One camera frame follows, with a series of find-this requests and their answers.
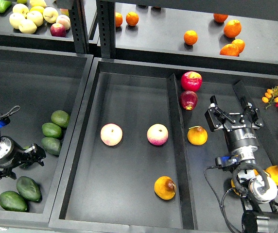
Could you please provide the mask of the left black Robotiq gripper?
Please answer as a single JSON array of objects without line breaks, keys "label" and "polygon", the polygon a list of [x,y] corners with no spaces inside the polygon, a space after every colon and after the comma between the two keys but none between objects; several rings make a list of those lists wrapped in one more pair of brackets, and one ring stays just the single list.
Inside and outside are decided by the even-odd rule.
[{"label": "left black Robotiq gripper", "polygon": [[[42,161],[46,158],[46,153],[43,148],[38,144],[31,144],[34,147],[34,152],[32,155],[35,157],[35,162],[41,166],[44,166]],[[2,136],[0,138],[0,180],[2,178],[11,178],[16,180],[16,174],[12,171],[13,168],[16,168],[24,163],[24,150],[23,148],[12,138],[8,136]]]}]

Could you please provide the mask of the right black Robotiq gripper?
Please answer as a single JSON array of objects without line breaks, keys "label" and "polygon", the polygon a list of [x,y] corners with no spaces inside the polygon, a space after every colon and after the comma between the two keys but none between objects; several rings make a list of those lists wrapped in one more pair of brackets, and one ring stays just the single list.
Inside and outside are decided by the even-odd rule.
[{"label": "right black Robotiq gripper", "polygon": [[263,127],[260,111],[246,97],[240,97],[243,113],[227,113],[210,97],[210,106],[205,112],[211,132],[224,130],[226,145],[231,155],[252,154],[259,147],[255,130]]}]

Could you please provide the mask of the green avocado under arm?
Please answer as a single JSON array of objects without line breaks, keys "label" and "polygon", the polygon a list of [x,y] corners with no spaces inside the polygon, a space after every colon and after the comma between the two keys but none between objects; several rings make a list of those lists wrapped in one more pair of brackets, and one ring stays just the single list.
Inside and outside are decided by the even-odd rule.
[{"label": "green avocado under arm", "polygon": [[32,155],[32,153],[34,152],[34,147],[33,147],[33,145],[25,146],[25,147],[23,147],[23,150],[24,150],[24,153],[23,153],[24,163],[21,164],[19,167],[23,168],[23,169],[27,169],[35,162],[35,157]]}]

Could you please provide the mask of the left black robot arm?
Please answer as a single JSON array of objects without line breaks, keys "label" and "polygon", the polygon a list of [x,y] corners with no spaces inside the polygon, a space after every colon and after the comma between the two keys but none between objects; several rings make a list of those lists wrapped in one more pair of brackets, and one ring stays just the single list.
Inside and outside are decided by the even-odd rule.
[{"label": "left black robot arm", "polygon": [[[10,123],[10,116],[20,110],[19,105],[15,105],[7,113],[0,114],[0,128]],[[15,140],[9,136],[2,136],[0,133],[0,179],[16,179],[13,169],[22,166],[30,167],[34,163],[44,166],[43,159],[46,153],[37,144],[31,144],[28,148],[22,148]]]}]

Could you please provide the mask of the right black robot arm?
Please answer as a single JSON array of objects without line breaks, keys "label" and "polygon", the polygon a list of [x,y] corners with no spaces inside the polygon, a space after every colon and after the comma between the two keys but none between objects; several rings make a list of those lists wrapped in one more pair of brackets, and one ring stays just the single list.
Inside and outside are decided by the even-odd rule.
[{"label": "right black robot arm", "polygon": [[205,117],[212,132],[222,130],[228,155],[217,157],[214,168],[230,171],[233,187],[240,197],[243,233],[278,233],[278,186],[257,165],[254,152],[259,147],[255,131],[263,126],[258,109],[242,97],[243,113],[227,113],[217,104],[215,96]]}]

